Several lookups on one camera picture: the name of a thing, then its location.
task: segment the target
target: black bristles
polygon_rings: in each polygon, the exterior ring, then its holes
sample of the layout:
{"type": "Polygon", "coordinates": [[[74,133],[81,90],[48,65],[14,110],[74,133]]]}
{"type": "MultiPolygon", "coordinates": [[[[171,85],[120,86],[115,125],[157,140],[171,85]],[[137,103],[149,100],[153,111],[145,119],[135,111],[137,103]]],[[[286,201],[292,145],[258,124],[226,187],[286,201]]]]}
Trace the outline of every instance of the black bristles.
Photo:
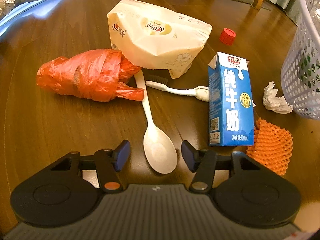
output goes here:
{"type": "Polygon", "coordinates": [[[161,83],[164,85],[166,85],[168,83],[167,78],[159,77],[159,76],[155,76],[155,75],[149,75],[148,80],[153,81],[153,82],[157,82],[157,83],[161,83]]]}

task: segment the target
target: white lace fabric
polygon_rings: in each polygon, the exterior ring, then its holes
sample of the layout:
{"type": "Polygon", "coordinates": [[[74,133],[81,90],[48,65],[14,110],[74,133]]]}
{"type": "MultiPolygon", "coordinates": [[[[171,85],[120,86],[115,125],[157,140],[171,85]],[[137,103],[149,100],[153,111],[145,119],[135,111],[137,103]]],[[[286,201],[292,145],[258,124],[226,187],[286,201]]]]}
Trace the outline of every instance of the white lace fabric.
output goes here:
{"type": "Polygon", "coordinates": [[[14,8],[14,0],[0,0],[0,19],[14,8]]]}

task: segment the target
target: tissue package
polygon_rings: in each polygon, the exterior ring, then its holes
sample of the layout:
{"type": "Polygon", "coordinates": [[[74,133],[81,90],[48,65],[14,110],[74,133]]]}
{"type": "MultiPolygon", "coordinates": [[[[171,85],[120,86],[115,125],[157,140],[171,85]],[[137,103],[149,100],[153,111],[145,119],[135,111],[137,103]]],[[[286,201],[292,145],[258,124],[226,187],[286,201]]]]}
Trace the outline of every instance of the tissue package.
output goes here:
{"type": "Polygon", "coordinates": [[[247,62],[222,52],[209,63],[209,146],[253,145],[247,62]]]}
{"type": "Polygon", "coordinates": [[[179,78],[203,49],[212,26],[153,4],[122,0],[109,13],[111,46],[134,65],[179,78]]]}

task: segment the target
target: black round disc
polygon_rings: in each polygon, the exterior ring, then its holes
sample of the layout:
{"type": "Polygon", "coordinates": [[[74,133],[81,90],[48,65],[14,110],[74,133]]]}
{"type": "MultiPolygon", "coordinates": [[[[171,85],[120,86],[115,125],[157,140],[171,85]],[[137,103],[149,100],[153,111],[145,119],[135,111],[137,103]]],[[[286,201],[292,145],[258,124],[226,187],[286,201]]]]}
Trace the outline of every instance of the black round disc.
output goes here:
{"type": "Polygon", "coordinates": [[[276,174],[259,170],[235,174],[221,183],[215,202],[231,220],[250,227],[274,227],[288,223],[300,207],[295,186],[276,174]]]}
{"type": "Polygon", "coordinates": [[[18,185],[11,206],[19,220],[44,227],[73,223],[92,211],[98,198],[95,187],[77,176],[37,174],[18,185]]]}

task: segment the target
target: yellow circular badge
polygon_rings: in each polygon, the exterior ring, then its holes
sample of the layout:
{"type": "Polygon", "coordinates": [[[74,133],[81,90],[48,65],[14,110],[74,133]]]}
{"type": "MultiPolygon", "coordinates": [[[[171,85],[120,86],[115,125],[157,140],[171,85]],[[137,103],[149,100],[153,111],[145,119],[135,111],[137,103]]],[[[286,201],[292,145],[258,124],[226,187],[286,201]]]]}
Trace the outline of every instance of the yellow circular badge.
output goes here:
{"type": "Polygon", "coordinates": [[[251,98],[247,93],[242,93],[240,95],[240,102],[245,108],[249,108],[251,106],[251,98]]]}

